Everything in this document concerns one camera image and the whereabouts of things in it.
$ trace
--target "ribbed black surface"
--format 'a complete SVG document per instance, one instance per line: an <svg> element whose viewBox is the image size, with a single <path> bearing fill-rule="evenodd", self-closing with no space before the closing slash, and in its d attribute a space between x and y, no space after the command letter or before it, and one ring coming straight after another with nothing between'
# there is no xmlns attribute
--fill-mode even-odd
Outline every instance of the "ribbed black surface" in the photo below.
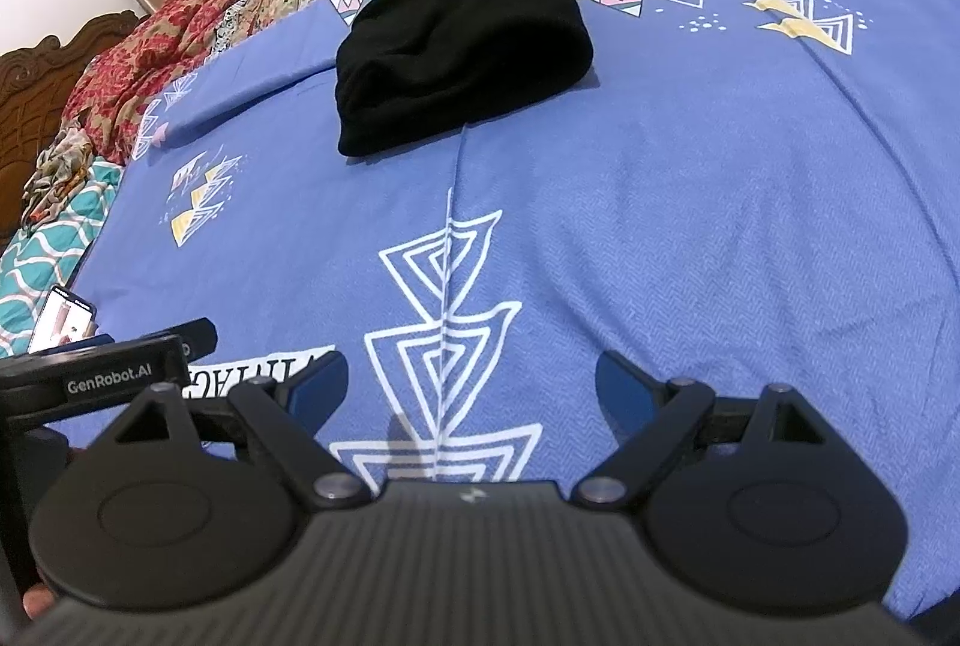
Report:
<svg viewBox="0 0 960 646"><path fill-rule="evenodd" d="M551 483L472 489L392 483L366 509L316 518L232 597L149 615L68 601L18 646L919 646L880 608L784 621L704 600L626 520L566 505Z"/></svg>

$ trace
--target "dark wooden furniture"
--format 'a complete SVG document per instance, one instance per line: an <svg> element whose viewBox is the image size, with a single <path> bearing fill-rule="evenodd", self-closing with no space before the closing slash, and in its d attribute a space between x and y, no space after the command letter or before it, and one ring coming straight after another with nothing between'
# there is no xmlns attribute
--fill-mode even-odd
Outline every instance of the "dark wooden furniture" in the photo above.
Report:
<svg viewBox="0 0 960 646"><path fill-rule="evenodd" d="M140 21L132 11L104 14L61 47L47 37L32 49L0 56L0 253L16 233L23 186L37 155L61 125L61 112L86 65L126 38Z"/></svg>

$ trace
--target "bed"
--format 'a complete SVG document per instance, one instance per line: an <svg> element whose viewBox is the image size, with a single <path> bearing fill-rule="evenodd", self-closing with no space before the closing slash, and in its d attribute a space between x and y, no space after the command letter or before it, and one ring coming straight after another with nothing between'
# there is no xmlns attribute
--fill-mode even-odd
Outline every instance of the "bed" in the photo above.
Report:
<svg viewBox="0 0 960 646"><path fill-rule="evenodd" d="M891 611L952 595L956 0L579 0L571 91L346 160L334 59L369 1L301 0L147 98L73 283L101 328L211 318L191 396L342 351L317 436L375 488L567 488L630 422L594 390L606 349L728 395L790 382L907 513Z"/></svg>

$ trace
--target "teal and white bedsheet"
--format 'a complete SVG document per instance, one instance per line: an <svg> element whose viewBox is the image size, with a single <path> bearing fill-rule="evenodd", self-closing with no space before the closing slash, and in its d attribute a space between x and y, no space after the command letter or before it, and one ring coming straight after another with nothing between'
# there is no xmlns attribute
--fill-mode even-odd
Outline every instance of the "teal and white bedsheet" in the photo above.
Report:
<svg viewBox="0 0 960 646"><path fill-rule="evenodd" d="M66 283L100 233L122 174L96 158L83 190L56 220L32 235L21 229L11 240L0 258L0 358L26 352L40 300L54 283Z"/></svg>

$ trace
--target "metal screw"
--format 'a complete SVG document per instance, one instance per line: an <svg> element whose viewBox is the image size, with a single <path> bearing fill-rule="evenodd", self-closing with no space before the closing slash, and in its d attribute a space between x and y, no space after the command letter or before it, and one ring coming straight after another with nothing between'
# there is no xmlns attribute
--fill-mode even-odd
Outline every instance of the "metal screw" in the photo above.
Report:
<svg viewBox="0 0 960 646"><path fill-rule="evenodd" d="M606 505L622 500L627 493L627 488L616 478L607 478L606 476L597 476L596 478L587 478L580 484L580 496L590 503L597 505Z"/></svg>
<svg viewBox="0 0 960 646"><path fill-rule="evenodd" d="M360 478L349 473L327 473L313 481L313 491L325 500L347 500L363 488Z"/></svg>

